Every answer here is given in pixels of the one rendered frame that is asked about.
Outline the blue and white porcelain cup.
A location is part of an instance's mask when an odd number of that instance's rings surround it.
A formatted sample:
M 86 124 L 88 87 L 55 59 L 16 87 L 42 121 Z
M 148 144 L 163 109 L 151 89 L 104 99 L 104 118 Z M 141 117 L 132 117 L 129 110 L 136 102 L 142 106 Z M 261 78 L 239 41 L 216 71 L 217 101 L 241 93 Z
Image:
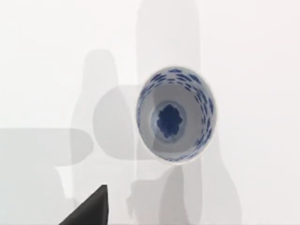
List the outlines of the blue and white porcelain cup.
M 170 164 L 197 159 L 212 141 L 217 104 L 208 82 L 196 71 L 169 66 L 144 83 L 136 104 L 136 124 L 149 152 Z

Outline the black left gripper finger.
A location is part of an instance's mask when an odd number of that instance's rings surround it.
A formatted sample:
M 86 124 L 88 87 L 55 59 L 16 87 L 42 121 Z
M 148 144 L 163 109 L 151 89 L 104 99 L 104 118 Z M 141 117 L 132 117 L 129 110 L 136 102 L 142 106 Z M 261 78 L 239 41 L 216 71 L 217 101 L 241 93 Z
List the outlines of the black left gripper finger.
M 101 185 L 58 225 L 108 225 L 107 185 Z

